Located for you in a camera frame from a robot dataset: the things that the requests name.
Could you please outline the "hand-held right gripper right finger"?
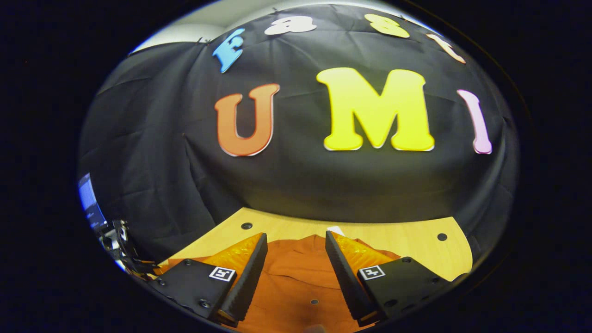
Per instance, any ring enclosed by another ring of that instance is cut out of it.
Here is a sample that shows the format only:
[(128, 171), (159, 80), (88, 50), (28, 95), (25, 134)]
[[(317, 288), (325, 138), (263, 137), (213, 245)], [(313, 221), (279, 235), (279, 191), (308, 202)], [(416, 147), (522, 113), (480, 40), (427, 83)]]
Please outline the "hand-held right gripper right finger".
[(328, 230), (325, 249), (361, 327), (425, 308), (468, 272), (468, 241), (460, 230), (381, 230), (365, 245)]

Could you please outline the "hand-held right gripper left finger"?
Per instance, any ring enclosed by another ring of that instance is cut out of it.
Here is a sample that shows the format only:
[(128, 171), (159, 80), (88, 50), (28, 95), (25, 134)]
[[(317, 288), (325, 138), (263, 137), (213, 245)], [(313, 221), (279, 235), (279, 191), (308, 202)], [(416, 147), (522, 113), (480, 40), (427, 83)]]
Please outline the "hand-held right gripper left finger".
[(267, 253), (267, 235), (258, 233), (207, 259), (183, 259), (150, 287), (203, 320), (237, 327), (252, 303)]

